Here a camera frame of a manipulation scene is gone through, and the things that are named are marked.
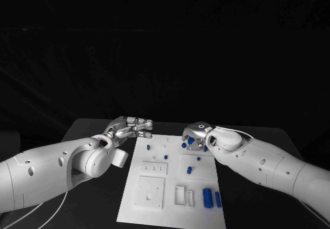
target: cable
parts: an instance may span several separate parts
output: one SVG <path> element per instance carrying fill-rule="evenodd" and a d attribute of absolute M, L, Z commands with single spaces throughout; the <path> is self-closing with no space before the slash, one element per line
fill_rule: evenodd
<path fill-rule="evenodd" d="M 325 222 L 325 224 L 330 227 L 330 224 L 325 221 L 325 219 L 312 211 L 312 209 L 309 208 L 309 206 L 304 204 L 304 202 L 300 201 L 300 203 L 306 206 L 306 208 L 309 209 L 309 211 L 315 214 L 315 216 Z"/>
<path fill-rule="evenodd" d="M 13 226 L 41 207 L 42 204 L 39 204 L 36 206 L 36 208 L 23 217 L 21 217 L 9 226 L 6 226 L 3 229 L 8 229 L 10 226 Z"/>
<path fill-rule="evenodd" d="M 62 203 L 61 203 L 61 206 L 59 206 L 59 208 L 58 208 L 58 210 L 57 210 L 57 212 L 54 213 L 54 215 L 52 215 L 52 217 L 51 217 L 51 219 L 47 221 L 47 223 L 52 220 L 52 218 L 54 218 L 54 216 L 55 216 L 55 214 L 58 213 L 58 211 L 59 211 L 59 209 L 61 209 L 61 207 L 62 207 L 62 204 L 64 204 L 64 201 L 62 201 Z M 19 218 L 9 226 L 6 226 L 3 229 L 8 229 L 10 226 L 13 226 L 39 207 L 41 207 L 41 205 L 42 204 L 39 204 L 38 206 L 36 206 L 36 208 L 22 217 L 22 218 Z"/>
<path fill-rule="evenodd" d="M 61 207 L 62 207 L 62 204 L 64 204 L 64 201 L 65 201 L 65 198 L 67 198 L 67 194 L 68 194 L 68 192 L 65 193 L 65 196 L 64 196 L 64 200 L 62 200 L 61 206 L 59 206 L 59 208 L 58 208 L 57 212 L 54 213 L 54 215 L 52 215 L 51 219 L 47 221 L 47 223 L 52 220 L 52 218 L 54 218 L 55 214 L 58 213 L 58 211 L 59 211 L 59 209 L 61 209 Z"/>
<path fill-rule="evenodd" d="M 240 133 L 244 133 L 244 134 L 247 134 L 251 138 L 254 138 L 248 133 L 242 132 L 241 130 L 228 129 L 228 128 L 225 128 L 225 127 L 221 127 L 221 128 L 225 129 L 225 130 L 232 130 L 232 131 L 237 131 L 237 132 L 240 132 Z"/>

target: blue block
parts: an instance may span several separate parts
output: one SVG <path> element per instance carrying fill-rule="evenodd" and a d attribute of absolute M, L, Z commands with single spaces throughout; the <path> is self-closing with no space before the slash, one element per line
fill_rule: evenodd
<path fill-rule="evenodd" d="M 214 208 L 212 191 L 209 188 L 204 189 L 204 199 L 205 199 L 205 208 Z"/>
<path fill-rule="evenodd" d="M 192 167 L 188 167 L 188 174 L 191 174 L 192 173 Z"/>
<path fill-rule="evenodd" d="M 219 192 L 215 192 L 215 199 L 217 199 L 217 207 L 222 207 L 222 202 L 221 202 L 221 194 Z"/>
<path fill-rule="evenodd" d="M 193 137 L 189 137 L 188 144 L 192 144 L 193 142 L 195 142 L 195 138 Z"/>

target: black background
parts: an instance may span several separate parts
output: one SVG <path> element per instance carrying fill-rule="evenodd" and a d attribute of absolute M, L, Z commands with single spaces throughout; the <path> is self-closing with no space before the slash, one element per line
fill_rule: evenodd
<path fill-rule="evenodd" d="M 78 118 L 284 129 L 329 164 L 330 3 L 8 1 L 0 120 L 22 150 Z"/>

